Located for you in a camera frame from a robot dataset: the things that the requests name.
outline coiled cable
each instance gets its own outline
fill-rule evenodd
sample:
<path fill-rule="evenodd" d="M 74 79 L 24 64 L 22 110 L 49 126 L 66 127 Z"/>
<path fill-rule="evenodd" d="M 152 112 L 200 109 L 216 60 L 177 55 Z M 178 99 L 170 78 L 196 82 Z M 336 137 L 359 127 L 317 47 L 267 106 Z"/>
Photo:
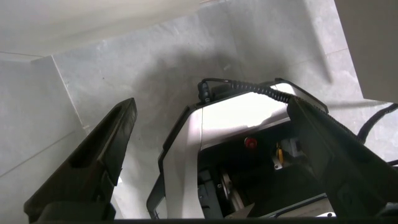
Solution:
<path fill-rule="evenodd" d="M 258 84 L 253 84 L 253 83 L 248 83 L 248 82 L 240 82 L 236 80 L 228 80 L 228 79 L 221 79 L 221 78 L 205 78 L 202 80 L 202 83 L 204 82 L 223 82 L 223 83 L 229 83 L 231 84 L 231 88 L 235 90 L 241 90 L 241 91 L 251 91 L 254 93 L 258 94 L 263 94 L 266 95 L 273 100 L 282 102 L 282 103 L 289 103 L 289 100 L 291 98 L 296 98 L 298 100 L 306 102 L 304 99 L 299 98 L 295 95 L 292 95 L 290 93 L 284 93 L 279 90 L 274 90 L 269 86 L 262 86 Z M 380 111 L 378 111 L 375 115 L 373 115 L 361 128 L 359 131 L 358 135 L 354 134 L 350 129 L 348 129 L 346 126 L 338 122 L 335 118 L 332 116 L 328 115 L 326 112 L 321 110 L 320 108 L 314 106 L 313 104 L 309 103 L 312 105 L 314 108 L 318 109 L 321 111 L 323 114 L 325 114 L 329 119 L 331 119 L 335 124 L 337 124 L 341 129 L 343 129 L 345 132 L 350 134 L 355 140 L 357 140 L 359 143 L 364 144 L 366 141 L 366 137 L 368 136 L 370 130 L 373 128 L 373 126 L 386 114 L 391 113 L 398 109 L 398 105 L 396 103 L 390 105 L 388 108 L 384 108 Z"/>

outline white wall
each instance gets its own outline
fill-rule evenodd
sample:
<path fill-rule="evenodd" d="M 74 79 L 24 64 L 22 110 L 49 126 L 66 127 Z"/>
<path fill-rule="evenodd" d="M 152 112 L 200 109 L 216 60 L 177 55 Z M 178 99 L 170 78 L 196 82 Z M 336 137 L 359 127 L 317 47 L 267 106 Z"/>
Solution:
<path fill-rule="evenodd" d="M 0 219 L 28 223 L 24 202 L 84 139 L 52 57 L 0 62 Z"/>
<path fill-rule="evenodd" d="M 200 0 L 0 2 L 0 60 L 33 60 L 188 14 Z"/>

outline black cable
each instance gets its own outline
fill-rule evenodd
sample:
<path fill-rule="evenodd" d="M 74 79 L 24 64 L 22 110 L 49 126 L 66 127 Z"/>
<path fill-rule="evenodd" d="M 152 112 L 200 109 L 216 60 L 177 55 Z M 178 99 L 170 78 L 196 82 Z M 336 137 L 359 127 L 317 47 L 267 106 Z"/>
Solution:
<path fill-rule="evenodd" d="M 271 88 L 269 86 L 247 83 L 247 82 L 240 82 L 240 81 L 235 81 L 235 80 L 228 80 L 228 79 L 222 79 L 222 78 L 205 78 L 201 82 L 202 83 L 204 83 L 204 82 L 230 83 L 232 89 L 241 90 L 241 91 L 251 91 L 254 93 L 258 93 L 258 94 L 263 94 L 263 95 L 266 95 L 266 96 L 272 98 L 273 100 L 283 102 L 283 103 L 289 103 L 289 100 L 292 97 L 295 97 L 294 95 L 291 95 L 290 93 L 284 93 L 282 91 L 274 90 L 273 88 Z"/>
<path fill-rule="evenodd" d="M 366 142 L 366 138 L 369 132 L 372 130 L 373 126 L 382 118 L 384 115 L 389 114 L 398 109 L 398 104 L 393 103 L 387 108 L 379 110 L 375 113 L 371 118 L 368 119 L 366 123 L 363 124 L 362 128 L 358 132 L 358 138 L 362 141 L 362 143 Z"/>
<path fill-rule="evenodd" d="M 398 165 L 398 159 L 396 159 L 396 160 L 394 160 L 394 161 L 390 161 L 390 162 L 387 162 L 390 166 L 395 166 L 395 165 Z"/>

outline red button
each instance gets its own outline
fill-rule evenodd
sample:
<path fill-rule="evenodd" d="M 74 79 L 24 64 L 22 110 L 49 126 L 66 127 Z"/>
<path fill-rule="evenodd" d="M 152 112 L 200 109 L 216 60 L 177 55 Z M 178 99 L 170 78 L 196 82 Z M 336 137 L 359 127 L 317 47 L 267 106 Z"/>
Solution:
<path fill-rule="evenodd" d="M 257 148 L 257 140 L 255 138 L 246 138 L 244 140 L 244 145 L 247 149 L 256 149 Z"/>

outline white panel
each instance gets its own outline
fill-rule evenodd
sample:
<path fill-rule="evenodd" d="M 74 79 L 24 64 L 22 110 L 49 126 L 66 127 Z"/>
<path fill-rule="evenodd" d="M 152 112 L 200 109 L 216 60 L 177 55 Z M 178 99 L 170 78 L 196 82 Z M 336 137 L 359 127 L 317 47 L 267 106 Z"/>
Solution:
<path fill-rule="evenodd" d="M 286 104 L 246 93 L 203 108 L 202 149 L 288 118 Z"/>
<path fill-rule="evenodd" d="M 202 110 L 183 125 L 163 160 L 167 218 L 204 218 L 198 198 Z"/>

